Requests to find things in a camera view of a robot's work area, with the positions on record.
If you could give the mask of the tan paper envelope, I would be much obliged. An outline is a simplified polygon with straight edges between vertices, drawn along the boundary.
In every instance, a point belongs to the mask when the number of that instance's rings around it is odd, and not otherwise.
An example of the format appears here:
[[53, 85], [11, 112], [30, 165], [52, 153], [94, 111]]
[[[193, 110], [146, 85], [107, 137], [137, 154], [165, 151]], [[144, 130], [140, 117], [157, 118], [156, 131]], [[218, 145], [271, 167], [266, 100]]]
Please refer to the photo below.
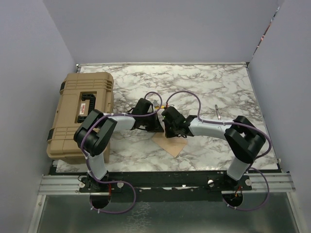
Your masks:
[[156, 133], [152, 140], [174, 158], [188, 144], [187, 140], [182, 137], [166, 138], [165, 133]]

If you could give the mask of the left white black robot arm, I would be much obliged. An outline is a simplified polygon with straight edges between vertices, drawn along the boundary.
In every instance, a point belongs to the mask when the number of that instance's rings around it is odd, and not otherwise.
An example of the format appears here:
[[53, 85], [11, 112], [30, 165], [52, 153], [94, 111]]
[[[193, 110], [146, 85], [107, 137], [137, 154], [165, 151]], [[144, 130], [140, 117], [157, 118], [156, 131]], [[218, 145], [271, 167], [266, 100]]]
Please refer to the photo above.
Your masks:
[[92, 177], [90, 185], [94, 190], [100, 192], [107, 187], [104, 150], [112, 134], [136, 129], [164, 132], [153, 104], [144, 98], [139, 99], [133, 110], [127, 113], [114, 115], [93, 110], [75, 132], [74, 141], [85, 155], [87, 173]]

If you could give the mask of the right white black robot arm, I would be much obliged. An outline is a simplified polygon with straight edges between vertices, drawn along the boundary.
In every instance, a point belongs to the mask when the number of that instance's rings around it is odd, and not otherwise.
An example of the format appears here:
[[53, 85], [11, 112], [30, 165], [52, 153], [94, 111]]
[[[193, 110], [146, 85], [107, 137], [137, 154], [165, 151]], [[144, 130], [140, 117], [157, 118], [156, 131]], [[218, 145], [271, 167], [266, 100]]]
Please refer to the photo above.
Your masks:
[[162, 116], [167, 138], [208, 136], [227, 141], [235, 155], [223, 178], [223, 184], [229, 190], [241, 184], [241, 177], [266, 142], [265, 136], [244, 116], [238, 116], [232, 122], [206, 123], [195, 115], [184, 117], [172, 106], [166, 108]]

